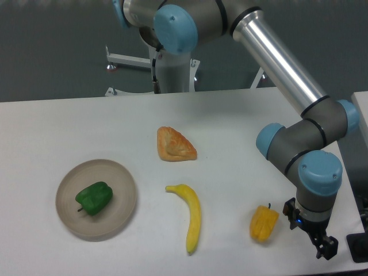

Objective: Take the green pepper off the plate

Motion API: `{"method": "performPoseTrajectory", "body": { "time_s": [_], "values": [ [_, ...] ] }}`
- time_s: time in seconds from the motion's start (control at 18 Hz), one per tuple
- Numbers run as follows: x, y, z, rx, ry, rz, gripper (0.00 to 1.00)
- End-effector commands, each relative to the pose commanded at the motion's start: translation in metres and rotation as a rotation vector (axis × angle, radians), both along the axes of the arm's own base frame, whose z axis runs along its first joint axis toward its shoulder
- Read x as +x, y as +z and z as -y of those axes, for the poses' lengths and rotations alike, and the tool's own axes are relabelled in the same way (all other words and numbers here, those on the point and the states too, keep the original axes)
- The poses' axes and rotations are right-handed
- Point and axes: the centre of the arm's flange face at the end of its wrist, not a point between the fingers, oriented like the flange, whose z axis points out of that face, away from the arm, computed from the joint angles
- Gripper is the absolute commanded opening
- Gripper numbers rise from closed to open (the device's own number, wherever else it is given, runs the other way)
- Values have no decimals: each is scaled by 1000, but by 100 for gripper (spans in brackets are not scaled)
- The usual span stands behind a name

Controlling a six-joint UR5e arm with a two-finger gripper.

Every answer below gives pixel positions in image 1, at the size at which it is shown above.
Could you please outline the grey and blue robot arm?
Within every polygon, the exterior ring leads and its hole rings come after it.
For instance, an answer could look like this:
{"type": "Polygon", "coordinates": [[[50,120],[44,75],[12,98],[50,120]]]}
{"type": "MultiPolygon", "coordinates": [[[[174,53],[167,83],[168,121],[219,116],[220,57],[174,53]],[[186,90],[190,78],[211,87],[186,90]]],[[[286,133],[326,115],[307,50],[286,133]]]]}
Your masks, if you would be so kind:
{"type": "Polygon", "coordinates": [[[280,42],[252,1],[113,1],[122,27],[136,27],[150,47],[154,93],[190,91],[190,57],[200,44],[230,35],[245,46],[273,84],[301,116],[284,127],[264,127],[256,146],[296,187],[283,207],[291,228],[306,232],[318,258],[337,254],[338,241],[326,229],[342,184],[342,164],[324,148],[358,127],[359,113],[335,101],[280,42]]]}

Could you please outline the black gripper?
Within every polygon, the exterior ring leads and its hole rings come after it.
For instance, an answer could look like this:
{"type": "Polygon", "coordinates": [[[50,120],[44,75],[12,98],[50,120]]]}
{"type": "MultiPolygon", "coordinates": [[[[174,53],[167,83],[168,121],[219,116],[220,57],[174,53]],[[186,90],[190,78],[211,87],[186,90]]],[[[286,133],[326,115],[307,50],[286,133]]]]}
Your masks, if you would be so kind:
{"type": "Polygon", "coordinates": [[[288,218],[290,230],[296,227],[310,234],[312,244],[316,247],[316,258],[332,259],[338,252],[338,240],[327,236],[326,229],[329,223],[329,210],[312,212],[307,209],[297,209],[296,199],[291,198],[284,203],[282,213],[288,218]]]}

